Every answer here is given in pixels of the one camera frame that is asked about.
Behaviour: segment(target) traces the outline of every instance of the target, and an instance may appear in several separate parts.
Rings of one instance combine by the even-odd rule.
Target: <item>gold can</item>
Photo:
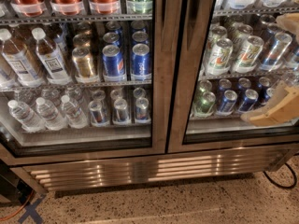
[[[91,35],[79,34],[73,38],[74,48],[92,48],[93,37]]]
[[[76,67],[79,77],[90,78],[97,76],[94,58],[88,48],[73,49],[72,61]]]
[[[79,22],[76,27],[76,35],[79,34],[93,35],[92,25],[86,21]]]

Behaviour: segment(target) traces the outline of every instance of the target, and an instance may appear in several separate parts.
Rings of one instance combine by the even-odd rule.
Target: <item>power cord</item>
[[[297,175],[295,173],[295,171],[291,168],[291,166],[288,163],[285,163],[285,165],[288,167],[288,169],[291,171],[292,173],[292,178],[293,178],[293,183],[290,186],[282,186],[280,184],[278,184],[277,182],[275,182],[269,175],[267,172],[263,172],[263,174],[265,175],[265,177],[270,181],[270,183],[272,183],[273,185],[277,186],[280,189],[293,189],[296,185],[297,185]]]
[[[8,215],[8,216],[6,216],[6,217],[0,217],[0,221],[6,221],[6,220],[9,220],[9,219],[11,219],[11,218],[13,218],[13,217],[15,217],[25,206],[26,206],[26,204],[28,204],[28,202],[31,200],[31,198],[33,197],[33,195],[34,195],[34,191],[32,190],[32,192],[30,193],[30,195],[28,196],[28,198],[27,198],[27,200],[26,200],[26,202],[17,210],[17,211],[15,211],[14,213],[12,213],[12,214],[10,214],[10,215]]]

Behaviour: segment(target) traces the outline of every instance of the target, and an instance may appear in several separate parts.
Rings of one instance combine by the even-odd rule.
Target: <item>concrete floor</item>
[[[299,157],[288,163],[299,175]],[[283,185],[292,182],[285,166],[270,175]],[[17,208],[0,204],[0,217]],[[279,189],[255,173],[50,192],[36,195],[6,223],[299,224],[299,185]]]

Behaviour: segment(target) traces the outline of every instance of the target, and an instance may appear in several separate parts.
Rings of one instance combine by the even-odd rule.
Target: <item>black cable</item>
[[[270,181],[270,183],[272,183],[273,185],[277,186],[280,189],[293,189],[296,185],[297,185],[297,175],[295,173],[295,171],[291,168],[291,166],[288,163],[285,163],[285,165],[289,168],[289,170],[292,173],[292,178],[293,178],[293,184],[291,184],[290,186],[282,186],[280,184],[278,184],[277,182],[275,182],[269,175],[267,172],[263,172],[263,174],[265,175],[265,177]]]

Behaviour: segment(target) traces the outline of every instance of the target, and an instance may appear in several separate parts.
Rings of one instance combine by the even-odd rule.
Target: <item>glass door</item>
[[[1,4],[11,163],[163,153],[181,0],[30,1]]]
[[[298,44],[277,24],[295,11],[296,0],[188,0],[170,152],[298,140],[292,106],[281,112]]]

